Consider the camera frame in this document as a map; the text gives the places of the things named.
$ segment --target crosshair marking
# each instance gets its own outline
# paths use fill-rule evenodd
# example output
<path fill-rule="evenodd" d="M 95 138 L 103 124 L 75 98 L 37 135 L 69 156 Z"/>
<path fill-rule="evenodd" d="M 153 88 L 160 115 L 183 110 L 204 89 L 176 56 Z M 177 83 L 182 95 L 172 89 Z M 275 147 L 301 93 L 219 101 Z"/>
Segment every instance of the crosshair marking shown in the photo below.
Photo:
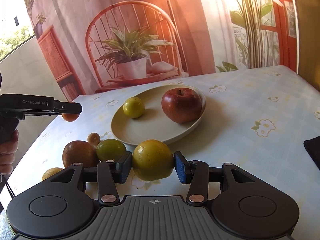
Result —
<path fill-rule="evenodd" d="M 159 202 L 161 202 L 161 201 L 159 201 L 159 200 L 157 200 L 157 199 L 153 199 L 153 200 L 151 200 L 151 201 L 149 201 L 149 202 L 151 202 L 152 204 L 158 204 Z"/>

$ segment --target window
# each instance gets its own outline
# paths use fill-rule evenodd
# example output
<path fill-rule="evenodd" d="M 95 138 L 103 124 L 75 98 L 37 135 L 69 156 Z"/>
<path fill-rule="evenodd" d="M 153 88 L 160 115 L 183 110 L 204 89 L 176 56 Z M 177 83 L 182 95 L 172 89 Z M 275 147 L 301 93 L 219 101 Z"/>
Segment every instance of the window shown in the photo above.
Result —
<path fill-rule="evenodd" d="M 34 35 L 24 0 L 0 0 L 0 61 Z"/>

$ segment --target black cloth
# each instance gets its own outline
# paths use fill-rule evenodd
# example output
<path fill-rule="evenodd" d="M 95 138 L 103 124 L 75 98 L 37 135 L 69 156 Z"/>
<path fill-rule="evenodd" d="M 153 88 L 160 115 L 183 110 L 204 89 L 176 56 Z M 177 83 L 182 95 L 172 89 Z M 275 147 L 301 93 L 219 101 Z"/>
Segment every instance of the black cloth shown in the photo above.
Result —
<path fill-rule="evenodd" d="M 320 170 L 320 136 L 304 141 L 303 145 Z"/>

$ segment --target green lime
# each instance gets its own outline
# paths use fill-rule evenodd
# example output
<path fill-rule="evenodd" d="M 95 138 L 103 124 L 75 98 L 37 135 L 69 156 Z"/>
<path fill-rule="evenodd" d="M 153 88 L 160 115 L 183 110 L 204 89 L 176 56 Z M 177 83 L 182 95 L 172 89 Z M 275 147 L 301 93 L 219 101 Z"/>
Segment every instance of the green lime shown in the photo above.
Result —
<path fill-rule="evenodd" d="M 163 142 L 147 140 L 140 143 L 132 155 L 132 168 L 139 179 L 164 179 L 172 173 L 173 155 Z"/>
<path fill-rule="evenodd" d="M 107 139 L 100 142 L 97 146 L 97 156 L 100 161 L 114 160 L 119 161 L 126 152 L 124 144 L 115 139 Z"/>
<path fill-rule="evenodd" d="M 145 108 L 140 98 L 133 97 L 124 102 L 123 111 L 130 118 L 138 118 L 144 114 Z"/>

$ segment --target light blue tablecloth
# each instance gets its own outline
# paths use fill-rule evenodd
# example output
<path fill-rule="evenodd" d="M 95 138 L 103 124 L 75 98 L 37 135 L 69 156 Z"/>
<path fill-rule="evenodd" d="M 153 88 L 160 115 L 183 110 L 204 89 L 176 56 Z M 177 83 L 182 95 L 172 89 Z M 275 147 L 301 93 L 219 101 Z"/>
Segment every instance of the light blue tablecloth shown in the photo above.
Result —
<path fill-rule="evenodd" d="M 69 123 L 57 117 L 40 135 L 11 175 L 16 194 L 41 181 L 52 167 L 63 167 L 62 152 L 73 140 L 86 140 L 91 132 L 102 139 L 113 138 L 110 123 L 124 101 L 152 87 L 183 83 L 200 89 L 207 109 L 199 126 L 169 145 L 188 160 L 198 159 L 212 167 L 225 162 L 239 165 L 295 199 L 300 218 L 293 232 L 296 240 L 320 239 L 320 171 L 303 147 L 303 141 L 320 135 L 320 93 L 284 66 L 195 76 L 114 90 L 75 101 L 83 113 Z M 183 195 L 189 185 L 179 183 L 175 171 L 170 177 L 144 182 L 133 172 L 123 195 Z M 96 197 L 96 188 L 87 187 Z M 209 198 L 219 194 L 219 185 L 209 185 Z M 6 209 L 10 197 L 0 195 Z"/>

